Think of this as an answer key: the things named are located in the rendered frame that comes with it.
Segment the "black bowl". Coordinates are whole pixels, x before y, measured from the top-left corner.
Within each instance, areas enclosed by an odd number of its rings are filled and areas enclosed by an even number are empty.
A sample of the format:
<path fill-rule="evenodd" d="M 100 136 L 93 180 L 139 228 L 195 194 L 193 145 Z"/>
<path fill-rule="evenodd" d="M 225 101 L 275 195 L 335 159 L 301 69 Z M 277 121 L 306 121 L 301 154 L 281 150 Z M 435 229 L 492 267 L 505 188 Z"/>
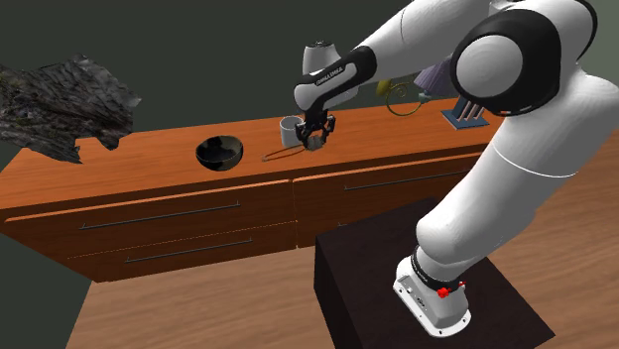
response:
<path fill-rule="evenodd" d="M 209 170 L 224 172 L 237 166 L 244 155 L 242 142 L 230 135 L 210 137 L 195 149 L 198 162 Z"/>

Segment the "thin brown tongs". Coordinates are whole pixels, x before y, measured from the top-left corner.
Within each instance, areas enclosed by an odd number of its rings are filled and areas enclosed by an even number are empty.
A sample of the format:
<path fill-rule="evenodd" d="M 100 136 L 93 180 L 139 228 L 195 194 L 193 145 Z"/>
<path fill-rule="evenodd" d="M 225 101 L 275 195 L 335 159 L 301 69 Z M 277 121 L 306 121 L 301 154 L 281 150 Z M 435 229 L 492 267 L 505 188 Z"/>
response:
<path fill-rule="evenodd" d="M 306 149 L 303 145 L 287 147 L 269 154 L 264 155 L 261 160 L 263 162 L 270 162 L 281 158 L 290 157 L 299 153 L 304 152 Z"/>

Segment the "white cup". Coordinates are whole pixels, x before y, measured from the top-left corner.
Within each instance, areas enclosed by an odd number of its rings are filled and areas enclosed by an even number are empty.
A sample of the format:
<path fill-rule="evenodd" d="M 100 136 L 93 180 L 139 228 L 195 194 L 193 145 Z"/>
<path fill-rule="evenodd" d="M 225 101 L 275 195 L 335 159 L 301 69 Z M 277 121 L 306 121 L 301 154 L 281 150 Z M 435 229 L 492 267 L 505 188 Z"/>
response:
<path fill-rule="evenodd" d="M 302 117 L 290 115 L 283 117 L 280 121 L 281 142 L 285 148 L 301 145 L 298 139 L 296 126 L 304 122 Z"/>

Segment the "dark robot stand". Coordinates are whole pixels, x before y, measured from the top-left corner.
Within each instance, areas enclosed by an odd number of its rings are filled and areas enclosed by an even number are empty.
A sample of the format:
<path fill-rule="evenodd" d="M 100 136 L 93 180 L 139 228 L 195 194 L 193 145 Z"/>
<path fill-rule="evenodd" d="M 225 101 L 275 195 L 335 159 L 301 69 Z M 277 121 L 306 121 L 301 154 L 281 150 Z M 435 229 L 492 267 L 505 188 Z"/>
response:
<path fill-rule="evenodd" d="M 426 198 L 320 234 L 314 291 L 335 349 L 537 349 L 554 337 L 488 260 L 462 276 L 471 318 L 461 332 L 433 338 L 392 289 L 398 263 L 417 244 Z"/>

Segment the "orange wooden chest of drawers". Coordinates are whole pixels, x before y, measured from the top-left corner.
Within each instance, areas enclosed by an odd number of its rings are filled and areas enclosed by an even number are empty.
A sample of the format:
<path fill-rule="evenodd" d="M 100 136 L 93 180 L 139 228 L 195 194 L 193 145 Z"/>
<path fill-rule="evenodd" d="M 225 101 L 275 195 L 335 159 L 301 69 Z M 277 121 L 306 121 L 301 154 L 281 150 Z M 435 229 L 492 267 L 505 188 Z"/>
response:
<path fill-rule="evenodd" d="M 0 172 L 0 233 L 95 281 L 111 282 L 307 247 L 317 234 L 428 197 L 472 168 L 501 119 L 456 130 L 453 101 L 342 110 L 317 151 L 284 149 L 278 118 L 139 132 L 107 151 L 79 141 L 79 164 L 22 150 Z M 244 146 L 216 172 L 195 149 Z"/>

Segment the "purple pleated lamp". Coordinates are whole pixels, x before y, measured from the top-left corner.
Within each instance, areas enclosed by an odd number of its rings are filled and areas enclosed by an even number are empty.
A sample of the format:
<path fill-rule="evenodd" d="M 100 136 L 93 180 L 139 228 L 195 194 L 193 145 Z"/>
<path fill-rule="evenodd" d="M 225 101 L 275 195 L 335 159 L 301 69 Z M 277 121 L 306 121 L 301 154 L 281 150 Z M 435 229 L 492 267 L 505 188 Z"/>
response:
<path fill-rule="evenodd" d="M 443 61 L 425 68 L 415 78 L 414 84 L 422 90 L 419 93 L 422 104 L 439 97 L 457 95 L 450 78 L 450 63 L 451 56 L 448 56 Z"/>

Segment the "dark grey rough slab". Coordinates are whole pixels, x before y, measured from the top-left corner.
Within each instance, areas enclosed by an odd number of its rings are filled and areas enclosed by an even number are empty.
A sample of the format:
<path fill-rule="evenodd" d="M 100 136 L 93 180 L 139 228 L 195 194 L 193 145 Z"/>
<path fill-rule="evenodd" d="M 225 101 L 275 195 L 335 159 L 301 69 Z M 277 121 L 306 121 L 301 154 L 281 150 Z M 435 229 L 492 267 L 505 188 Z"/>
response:
<path fill-rule="evenodd" d="M 32 70 L 0 64 L 0 141 L 78 164 L 76 141 L 113 151 L 133 132 L 141 97 L 82 54 Z"/>

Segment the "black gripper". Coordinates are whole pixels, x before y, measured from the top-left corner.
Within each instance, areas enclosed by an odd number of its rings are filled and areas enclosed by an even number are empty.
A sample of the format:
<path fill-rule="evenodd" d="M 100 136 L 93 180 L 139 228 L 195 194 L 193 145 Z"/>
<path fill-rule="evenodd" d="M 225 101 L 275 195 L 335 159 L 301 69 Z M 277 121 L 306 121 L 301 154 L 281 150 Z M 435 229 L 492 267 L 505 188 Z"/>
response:
<path fill-rule="evenodd" d="M 308 111 L 305 113 L 305 122 L 295 125 L 296 136 L 307 147 L 312 132 L 322 130 L 320 141 L 325 144 L 329 134 L 334 131 L 335 121 L 335 117 L 329 115 L 327 110 Z"/>

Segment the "blue stand with pale rods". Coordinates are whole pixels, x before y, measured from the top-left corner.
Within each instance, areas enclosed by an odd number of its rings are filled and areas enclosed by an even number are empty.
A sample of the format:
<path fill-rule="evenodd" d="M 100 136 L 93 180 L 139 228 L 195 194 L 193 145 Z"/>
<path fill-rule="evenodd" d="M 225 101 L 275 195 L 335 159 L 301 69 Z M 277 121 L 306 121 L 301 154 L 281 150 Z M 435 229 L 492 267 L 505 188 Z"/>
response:
<path fill-rule="evenodd" d="M 483 118 L 485 109 L 475 104 L 463 96 L 459 96 L 454 107 L 449 110 L 442 110 L 442 116 L 456 130 L 484 127 L 489 123 Z"/>

